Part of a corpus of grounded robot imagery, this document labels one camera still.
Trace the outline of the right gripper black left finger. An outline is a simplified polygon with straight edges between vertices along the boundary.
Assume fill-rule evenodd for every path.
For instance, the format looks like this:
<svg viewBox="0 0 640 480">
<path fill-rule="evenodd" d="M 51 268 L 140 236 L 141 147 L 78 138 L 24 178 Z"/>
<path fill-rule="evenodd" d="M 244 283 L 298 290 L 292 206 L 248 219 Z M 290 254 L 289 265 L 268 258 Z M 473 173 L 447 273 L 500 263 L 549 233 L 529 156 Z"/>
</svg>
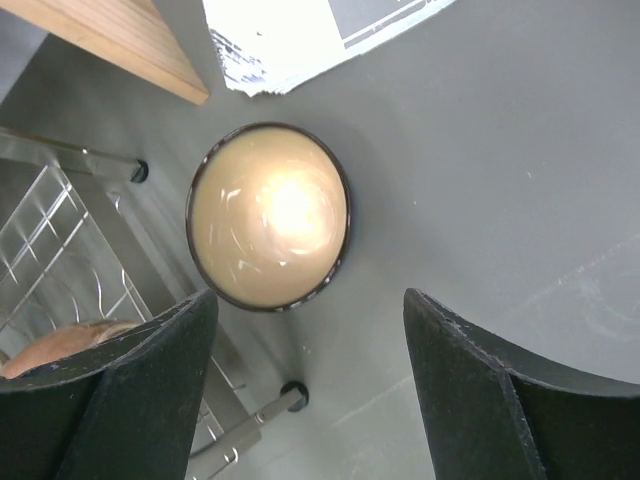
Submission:
<svg viewBox="0 0 640 480">
<path fill-rule="evenodd" d="M 218 315 L 198 292 L 153 320 L 1 382 L 4 479 L 182 479 Z"/>
</svg>

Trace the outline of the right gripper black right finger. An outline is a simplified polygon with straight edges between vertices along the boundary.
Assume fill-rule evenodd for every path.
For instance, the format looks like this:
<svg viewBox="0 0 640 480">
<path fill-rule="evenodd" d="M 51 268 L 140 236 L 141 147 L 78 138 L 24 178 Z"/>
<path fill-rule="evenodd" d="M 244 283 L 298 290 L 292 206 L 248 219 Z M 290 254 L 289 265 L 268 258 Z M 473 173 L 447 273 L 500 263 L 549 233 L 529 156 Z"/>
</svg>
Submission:
<svg viewBox="0 0 640 480">
<path fill-rule="evenodd" d="M 548 360 L 416 289 L 403 320 L 436 478 L 638 478 L 638 385 Z"/>
</svg>

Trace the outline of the pink speckled bowl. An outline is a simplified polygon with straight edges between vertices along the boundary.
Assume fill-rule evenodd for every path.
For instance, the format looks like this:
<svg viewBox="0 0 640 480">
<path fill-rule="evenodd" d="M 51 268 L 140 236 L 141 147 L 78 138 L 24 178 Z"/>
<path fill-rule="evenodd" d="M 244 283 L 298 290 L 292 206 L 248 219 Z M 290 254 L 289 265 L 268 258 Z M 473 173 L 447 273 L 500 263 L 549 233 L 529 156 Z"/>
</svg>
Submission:
<svg viewBox="0 0 640 480">
<path fill-rule="evenodd" d="M 35 340 L 1 366 L 1 376 L 13 379 L 39 366 L 58 361 L 115 338 L 139 323 L 102 320 L 75 323 Z"/>
</svg>

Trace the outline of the small teal blue bowl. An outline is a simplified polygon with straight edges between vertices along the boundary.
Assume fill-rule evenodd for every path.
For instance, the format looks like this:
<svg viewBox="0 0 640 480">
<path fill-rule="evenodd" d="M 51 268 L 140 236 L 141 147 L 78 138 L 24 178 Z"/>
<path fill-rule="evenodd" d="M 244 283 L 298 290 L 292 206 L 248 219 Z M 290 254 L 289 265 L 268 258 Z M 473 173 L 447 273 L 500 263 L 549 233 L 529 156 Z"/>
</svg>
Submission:
<svg viewBox="0 0 640 480">
<path fill-rule="evenodd" d="M 242 126 L 205 155 L 185 229 L 207 285 L 239 308 L 291 310 L 335 277 L 349 245 L 351 195 L 334 152 L 283 122 Z"/>
</svg>

